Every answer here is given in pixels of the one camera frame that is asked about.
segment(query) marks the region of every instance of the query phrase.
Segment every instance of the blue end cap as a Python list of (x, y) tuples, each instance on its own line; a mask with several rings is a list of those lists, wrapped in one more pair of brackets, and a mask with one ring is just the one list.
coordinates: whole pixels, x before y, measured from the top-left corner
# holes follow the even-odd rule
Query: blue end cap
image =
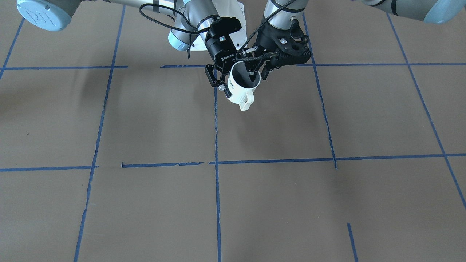
[(189, 45), (178, 39), (171, 31), (168, 34), (168, 42), (178, 51), (188, 50)]
[(455, 17), (466, 5), (466, 0), (439, 0), (424, 18), (425, 23), (443, 24)]
[(71, 22), (67, 12), (44, 0), (17, 0), (20, 14), (31, 24), (48, 31), (60, 31)]

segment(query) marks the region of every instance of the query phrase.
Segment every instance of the cup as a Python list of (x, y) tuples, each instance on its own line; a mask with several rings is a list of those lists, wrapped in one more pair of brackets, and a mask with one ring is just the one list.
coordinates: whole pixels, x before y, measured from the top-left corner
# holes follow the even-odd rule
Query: cup
[(251, 81), (250, 74), (244, 62), (236, 62), (228, 77), (228, 90), (231, 96), (228, 98), (232, 103), (240, 105), (241, 111), (246, 111), (254, 102), (254, 91), (260, 84), (260, 76)]

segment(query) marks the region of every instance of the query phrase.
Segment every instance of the white mounting plate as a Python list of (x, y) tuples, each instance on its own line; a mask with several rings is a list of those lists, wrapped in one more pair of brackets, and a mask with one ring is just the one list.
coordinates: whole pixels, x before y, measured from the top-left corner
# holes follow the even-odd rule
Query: white mounting plate
[[(213, 4), (220, 15), (226, 17), (236, 17), (241, 22), (241, 30), (230, 35), (233, 43), (238, 50), (247, 39), (246, 19), (244, 18), (244, 5), (237, 0), (213, 0)], [(206, 45), (202, 38), (198, 36), (191, 46), (191, 51), (206, 51)]]

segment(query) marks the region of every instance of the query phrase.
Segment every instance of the mug handle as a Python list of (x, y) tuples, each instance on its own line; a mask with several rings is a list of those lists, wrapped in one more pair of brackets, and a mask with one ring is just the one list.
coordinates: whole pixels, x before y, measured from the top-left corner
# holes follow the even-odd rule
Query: mug handle
[(254, 93), (251, 90), (246, 91), (246, 101), (240, 102), (241, 111), (248, 110), (253, 102), (254, 102)]

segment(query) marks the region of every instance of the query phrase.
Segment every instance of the white mug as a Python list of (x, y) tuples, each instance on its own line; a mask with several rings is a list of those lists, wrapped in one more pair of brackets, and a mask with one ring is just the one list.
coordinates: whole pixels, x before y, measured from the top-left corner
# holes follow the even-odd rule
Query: white mug
[(241, 111), (246, 111), (254, 102), (254, 90), (260, 84), (260, 76), (256, 76), (255, 81), (251, 81), (250, 74), (244, 62), (236, 62), (232, 66), (228, 77), (228, 90), (231, 96), (228, 98), (232, 103), (240, 105)]

